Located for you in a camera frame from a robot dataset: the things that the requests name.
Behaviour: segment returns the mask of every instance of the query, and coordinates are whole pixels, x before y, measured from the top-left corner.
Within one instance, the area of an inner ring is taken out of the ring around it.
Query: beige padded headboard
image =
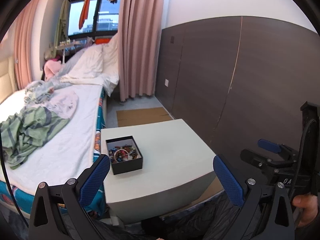
[[[0,104],[15,90],[14,64],[11,56],[0,62]]]

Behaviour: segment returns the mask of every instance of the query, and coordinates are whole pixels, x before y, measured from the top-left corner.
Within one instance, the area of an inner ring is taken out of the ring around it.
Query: cable
[[[2,139],[1,139],[1,131],[0,131],[0,144],[1,144],[1,147],[0,147],[0,162],[1,162],[1,168],[2,168],[2,172],[3,172],[3,176],[4,176],[4,179],[5,179],[5,182],[7,184],[7,188],[9,190],[9,193],[10,193],[10,196],[12,198],[12,201],[14,203],[14,205],[16,206],[16,209],[19,213],[19,215],[22,217],[24,223],[26,224],[27,228],[29,228],[29,224],[28,222],[26,221],[25,217],[22,215],[21,213],[21,210],[17,204],[17,201],[13,195],[13,192],[12,192],[12,189],[11,189],[11,186],[10,186],[10,182],[9,182],[9,178],[8,178],[8,174],[7,174],[7,170],[5,169],[5,165],[4,165],[4,155],[3,155],[3,150],[2,150]]]
[[[300,149],[299,149],[299,158],[298,158],[298,163],[297,163],[297,169],[296,169],[296,172],[294,174],[294,177],[293,177],[293,181],[291,183],[291,187],[289,189],[289,199],[290,199],[290,202],[292,201],[292,197],[293,197],[293,193],[294,193],[294,186],[296,185],[296,182],[297,182],[297,178],[298,178],[298,173],[299,173],[299,170],[300,170],[300,166],[301,166],[301,161],[302,161],[302,154],[303,154],[303,149],[304,149],[304,144],[305,144],[305,140],[306,140],[306,136],[307,136],[307,133],[308,133],[308,130],[311,126],[311,124],[315,122],[316,123],[316,120],[315,119],[311,119],[305,129],[303,130],[303,133],[302,133],[302,136],[301,136],[301,141],[300,141]]]

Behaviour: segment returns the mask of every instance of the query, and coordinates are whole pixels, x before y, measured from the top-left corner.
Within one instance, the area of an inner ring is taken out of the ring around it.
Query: blue gripper pad
[[[82,207],[91,204],[110,170],[110,158],[103,158],[80,189],[79,203]]]
[[[269,142],[265,139],[260,139],[258,141],[258,147],[265,149],[269,152],[273,152],[273,153],[280,153],[281,152],[281,147],[278,144]]]
[[[244,204],[243,189],[219,156],[213,158],[213,169],[226,191],[231,203],[242,207]]]

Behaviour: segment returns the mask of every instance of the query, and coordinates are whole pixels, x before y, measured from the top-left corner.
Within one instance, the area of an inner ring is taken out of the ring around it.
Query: metal bolt
[[[278,185],[279,188],[284,188],[284,184],[282,182],[278,182],[277,185]]]
[[[68,183],[69,185],[72,185],[72,184],[74,184],[75,182],[76,182],[76,179],[74,179],[74,178],[68,179],[68,181],[67,181],[67,183]]]
[[[45,187],[45,182],[41,182],[40,184],[39,184],[39,188],[44,188]]]
[[[254,179],[248,179],[248,183],[250,185],[254,185],[254,184],[256,184],[256,181]]]

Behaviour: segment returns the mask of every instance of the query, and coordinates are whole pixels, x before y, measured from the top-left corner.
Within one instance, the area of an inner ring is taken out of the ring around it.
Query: open box
[[[111,163],[111,167],[114,175],[142,169],[143,157],[133,136],[125,136],[120,138],[109,139],[109,140],[106,140],[106,143],[107,143],[108,155],[109,155],[110,149],[115,148],[116,146],[122,147],[125,144],[132,145],[136,149],[136,153],[138,154],[136,159],[127,160],[127,161],[118,162],[118,163]]]

